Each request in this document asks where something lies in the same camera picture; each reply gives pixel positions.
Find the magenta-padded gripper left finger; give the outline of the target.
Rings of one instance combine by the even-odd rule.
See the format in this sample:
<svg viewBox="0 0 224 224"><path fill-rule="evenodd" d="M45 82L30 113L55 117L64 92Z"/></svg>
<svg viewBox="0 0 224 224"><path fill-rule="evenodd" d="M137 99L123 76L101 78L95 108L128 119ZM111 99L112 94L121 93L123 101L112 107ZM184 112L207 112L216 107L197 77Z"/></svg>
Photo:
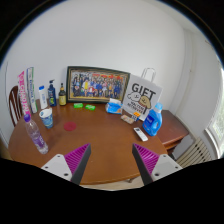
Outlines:
<svg viewBox="0 0 224 224"><path fill-rule="evenodd" d="M85 144L66 155L56 154L42 169L79 185L90 155L91 145Z"/></svg>

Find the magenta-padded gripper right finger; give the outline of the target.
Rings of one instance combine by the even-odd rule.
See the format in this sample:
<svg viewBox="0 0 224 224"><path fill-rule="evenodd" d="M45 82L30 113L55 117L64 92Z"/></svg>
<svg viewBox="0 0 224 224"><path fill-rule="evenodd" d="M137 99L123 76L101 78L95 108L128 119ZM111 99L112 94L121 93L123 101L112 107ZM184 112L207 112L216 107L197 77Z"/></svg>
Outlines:
<svg viewBox="0 0 224 224"><path fill-rule="evenodd" d="M132 146L132 154L145 185L182 169L169 155L158 155L138 144Z"/></svg>

